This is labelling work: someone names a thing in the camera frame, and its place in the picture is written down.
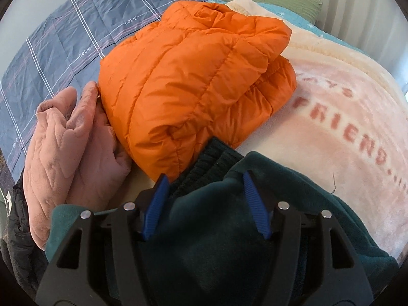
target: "metal pin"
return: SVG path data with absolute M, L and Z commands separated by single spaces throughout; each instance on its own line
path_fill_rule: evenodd
M 332 217 L 332 213 L 331 213 L 329 210 L 324 209 L 324 210 L 322 210 L 322 216 L 323 216 L 325 219 L 329 219 L 329 218 Z
M 125 210 L 133 210 L 133 209 L 136 208 L 136 205 L 135 205 L 134 202 L 126 202 L 126 203 L 123 205 L 123 208 L 124 208 Z
M 91 211 L 90 210 L 84 210 L 82 213 L 81 213 L 81 219 L 88 219 L 88 218 L 90 218 L 91 217 Z
M 286 201 L 279 201 L 278 202 L 278 207 L 282 210 L 288 210 L 290 205 Z

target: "bed sheet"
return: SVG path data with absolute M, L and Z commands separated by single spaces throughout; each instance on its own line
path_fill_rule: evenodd
M 37 106 L 68 85 L 81 91 L 97 80 L 100 60 L 175 1 L 69 0 L 26 39 L 0 82 L 0 147 L 14 180 L 24 167 Z

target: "blue gripper pad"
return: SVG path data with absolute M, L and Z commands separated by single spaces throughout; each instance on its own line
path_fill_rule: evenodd
M 244 173 L 244 193 L 258 232 L 264 236 L 264 239 L 271 238 L 270 213 L 266 209 L 249 171 Z
M 169 195 L 170 182 L 166 175 L 161 174 L 154 186 L 154 195 L 144 213 L 142 237 L 148 240 L 153 236 L 162 214 L 163 206 Z

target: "orange puffer jacket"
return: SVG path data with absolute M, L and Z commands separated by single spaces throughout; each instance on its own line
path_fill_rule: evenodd
M 153 180 L 176 179 L 216 136 L 233 148 L 296 88 L 280 20 L 176 2 L 102 61 L 100 94 L 119 141 Z

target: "pink clothing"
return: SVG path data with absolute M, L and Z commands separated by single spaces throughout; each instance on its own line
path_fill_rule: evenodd
M 98 100 L 97 84 L 67 87 L 37 109 L 23 187 L 31 235 L 45 249 L 52 210 L 63 203 L 105 209 L 131 168 Z

